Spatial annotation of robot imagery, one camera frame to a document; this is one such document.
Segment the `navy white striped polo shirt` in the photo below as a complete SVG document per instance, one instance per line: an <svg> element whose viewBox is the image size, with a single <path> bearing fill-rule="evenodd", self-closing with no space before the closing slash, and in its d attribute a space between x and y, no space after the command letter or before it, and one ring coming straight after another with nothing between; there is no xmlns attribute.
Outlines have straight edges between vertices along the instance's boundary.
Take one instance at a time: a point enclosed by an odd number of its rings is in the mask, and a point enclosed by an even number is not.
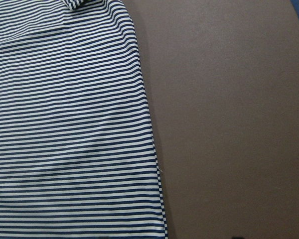
<svg viewBox="0 0 299 239"><path fill-rule="evenodd" d="M165 239L120 0L0 0L0 239Z"/></svg>

